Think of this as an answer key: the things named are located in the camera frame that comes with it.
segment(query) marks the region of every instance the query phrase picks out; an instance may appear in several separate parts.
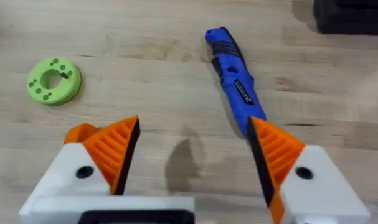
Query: black screw hole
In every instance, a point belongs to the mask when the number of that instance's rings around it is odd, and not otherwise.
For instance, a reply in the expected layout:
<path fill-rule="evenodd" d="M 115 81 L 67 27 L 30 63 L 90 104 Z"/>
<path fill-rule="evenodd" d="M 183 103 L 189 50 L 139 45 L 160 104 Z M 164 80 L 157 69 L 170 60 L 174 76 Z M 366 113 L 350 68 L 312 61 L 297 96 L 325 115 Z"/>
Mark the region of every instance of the black screw hole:
<path fill-rule="evenodd" d="M 90 177 L 94 173 L 95 169 L 91 166 L 83 166 L 77 170 L 75 176 L 79 179 Z"/>
<path fill-rule="evenodd" d="M 313 179 L 312 171 L 306 167 L 297 167 L 295 169 L 295 173 L 298 175 L 298 177 L 301 177 L 302 179 L 305 179 L 305 180 Z"/>
<path fill-rule="evenodd" d="M 238 72 L 237 69 L 235 67 L 233 67 L 233 66 L 230 66 L 229 68 L 227 68 L 227 71 L 228 72 L 235 72 L 235 73 Z"/>

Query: green 3d printed disc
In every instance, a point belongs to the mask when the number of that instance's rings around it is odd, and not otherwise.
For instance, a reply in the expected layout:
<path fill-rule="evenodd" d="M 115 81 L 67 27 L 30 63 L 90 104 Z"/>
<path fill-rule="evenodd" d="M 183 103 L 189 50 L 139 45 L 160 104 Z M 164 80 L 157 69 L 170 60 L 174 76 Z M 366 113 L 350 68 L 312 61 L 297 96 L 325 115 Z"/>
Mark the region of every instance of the green 3d printed disc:
<path fill-rule="evenodd" d="M 55 75 L 60 75 L 60 82 L 53 88 L 50 79 Z M 72 62 L 65 58 L 48 58 L 31 70 L 27 89 L 29 95 L 39 103 L 61 105 L 78 93 L 81 80 L 81 73 Z"/>

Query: wooden surface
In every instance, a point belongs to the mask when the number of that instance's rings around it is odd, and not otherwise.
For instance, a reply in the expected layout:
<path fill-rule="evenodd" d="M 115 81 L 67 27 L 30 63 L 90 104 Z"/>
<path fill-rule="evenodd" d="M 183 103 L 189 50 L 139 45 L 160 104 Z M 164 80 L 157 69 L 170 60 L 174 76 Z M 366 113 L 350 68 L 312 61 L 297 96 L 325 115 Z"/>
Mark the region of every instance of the wooden surface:
<path fill-rule="evenodd" d="M 129 195 L 194 195 L 197 221 L 271 223 L 236 136 L 204 32 L 241 46 L 269 121 L 325 147 L 378 223 L 378 37 L 319 35 L 310 0 L 0 0 L 0 223 L 17 212 L 69 128 L 138 114 Z M 30 69 L 67 57 L 71 102 L 26 93 Z"/>

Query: orange ridged pad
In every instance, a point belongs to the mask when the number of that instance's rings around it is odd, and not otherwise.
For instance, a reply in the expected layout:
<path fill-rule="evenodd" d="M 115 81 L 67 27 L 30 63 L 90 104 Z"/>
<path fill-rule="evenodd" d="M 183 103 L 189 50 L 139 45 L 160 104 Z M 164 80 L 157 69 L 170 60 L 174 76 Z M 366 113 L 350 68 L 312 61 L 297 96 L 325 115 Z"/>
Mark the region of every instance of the orange ridged pad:
<path fill-rule="evenodd" d="M 82 142 L 110 185 L 110 194 L 121 195 L 139 135 L 139 118 L 133 116 L 100 130 L 86 123 L 76 126 L 67 133 L 64 144 Z"/>
<path fill-rule="evenodd" d="M 68 133 L 64 137 L 64 144 L 82 142 L 83 140 L 89 138 L 92 134 L 95 134 L 96 132 L 96 127 L 87 123 L 80 124 L 68 131 Z"/>
<path fill-rule="evenodd" d="M 278 194 L 280 185 L 305 144 L 284 130 L 254 117 L 248 119 L 247 132 L 266 203 L 274 224 L 279 224 L 284 214 L 284 206 Z"/>

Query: blue tool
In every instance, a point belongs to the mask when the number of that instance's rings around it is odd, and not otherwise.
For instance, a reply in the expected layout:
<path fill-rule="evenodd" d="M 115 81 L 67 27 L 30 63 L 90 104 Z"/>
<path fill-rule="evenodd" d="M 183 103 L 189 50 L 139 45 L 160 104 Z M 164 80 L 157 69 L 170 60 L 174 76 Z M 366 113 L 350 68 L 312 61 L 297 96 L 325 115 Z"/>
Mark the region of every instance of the blue tool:
<path fill-rule="evenodd" d="M 214 59 L 211 62 L 220 77 L 234 119 L 243 136 L 247 136 L 249 116 L 266 120 L 253 87 L 253 77 L 247 70 L 236 41 L 225 27 L 208 30 L 205 38 L 212 48 Z"/>

